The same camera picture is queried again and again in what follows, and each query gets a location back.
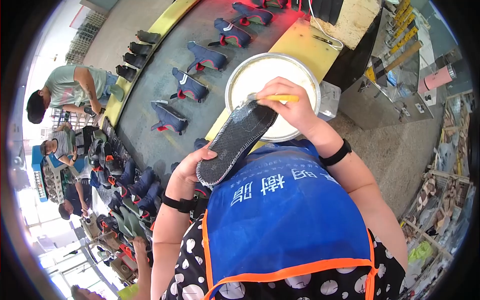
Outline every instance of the black insole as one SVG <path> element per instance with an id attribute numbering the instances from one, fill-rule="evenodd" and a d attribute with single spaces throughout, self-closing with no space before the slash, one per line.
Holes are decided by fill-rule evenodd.
<path id="1" fill-rule="evenodd" d="M 202 160 L 197 165 L 200 182 L 206 186 L 219 184 L 243 151 L 265 134 L 276 117 L 276 112 L 256 101 L 236 108 L 208 147 L 218 153 L 217 157 Z"/>

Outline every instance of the worker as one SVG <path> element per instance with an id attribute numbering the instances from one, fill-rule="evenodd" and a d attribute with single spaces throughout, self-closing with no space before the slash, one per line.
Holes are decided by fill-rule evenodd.
<path id="1" fill-rule="evenodd" d="M 92 187 L 79 181 L 68 184 L 63 199 L 63 203 L 59 205 L 62 219 L 70 220 L 71 214 L 88 217 L 88 209 L 92 205 Z"/>
<path id="2" fill-rule="evenodd" d="M 88 149 L 92 143 L 93 132 L 98 130 L 98 127 L 88 125 L 74 130 L 76 144 L 73 145 L 72 151 L 69 151 L 68 143 L 70 139 L 68 134 L 63 130 L 65 127 L 72 129 L 72 125 L 69 122 L 60 125 L 52 133 L 52 139 L 44 141 L 40 145 L 40 153 L 43 156 L 53 153 L 62 163 L 73 166 L 77 159 L 81 159 L 88 154 Z"/>
<path id="3" fill-rule="evenodd" d="M 100 114 L 110 94 L 122 89 L 115 84 L 118 77 L 111 73 L 82 65 L 66 65 L 53 70 L 41 90 L 32 93 L 27 102 L 28 120 L 39 124 L 47 108 L 86 113 L 85 104 Z"/>
<path id="4" fill-rule="evenodd" d="M 262 99 L 297 95 L 298 102 Z M 152 299 L 396 299 L 407 246 L 348 142 L 277 77 L 258 93 L 308 140 L 266 144 L 213 188 L 189 223 L 201 148 L 173 171 L 153 231 Z"/>
<path id="5" fill-rule="evenodd" d="M 138 278 L 135 283 L 138 285 L 138 292 L 132 299 L 128 300 L 150 300 L 152 269 L 150 269 L 148 264 L 147 243 L 142 237 L 134 237 L 132 244 L 138 266 Z M 73 300 L 105 300 L 97 293 L 91 292 L 86 288 L 80 288 L 78 285 L 72 286 L 71 292 Z"/>

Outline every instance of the man in green t-shirt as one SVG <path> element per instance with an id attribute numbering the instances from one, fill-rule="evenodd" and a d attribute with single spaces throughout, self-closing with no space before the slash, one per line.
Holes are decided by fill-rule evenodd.
<path id="1" fill-rule="evenodd" d="M 116 83 L 118 77 L 105 70 L 82 65 L 66 65 L 53 70 L 41 90 L 28 99 L 28 120 L 39 124 L 47 108 L 59 108 L 70 112 L 85 113 L 85 105 L 100 114 L 110 94 L 118 100 L 123 90 Z"/>

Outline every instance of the blue machine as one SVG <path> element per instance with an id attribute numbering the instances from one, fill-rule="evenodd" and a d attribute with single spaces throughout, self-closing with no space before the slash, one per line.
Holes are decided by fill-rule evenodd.
<path id="1" fill-rule="evenodd" d="M 64 163 L 60 162 L 53 154 L 43 156 L 40 153 L 40 146 L 32 147 L 32 169 L 34 171 L 35 178 L 35 188 L 38 193 L 38 197 L 41 202 L 48 201 L 47 191 L 45 189 L 45 184 L 50 184 L 48 190 L 56 191 L 56 195 L 51 195 L 56 197 L 58 203 L 63 203 L 63 189 L 61 183 L 60 171 L 65 168 L 70 168 L 73 176 L 78 176 L 82 172 L 85 166 L 83 159 L 79 159 L 75 162 L 73 167 L 67 166 Z M 50 178 L 44 178 L 42 168 L 49 168 L 53 173 L 53 176 Z"/>

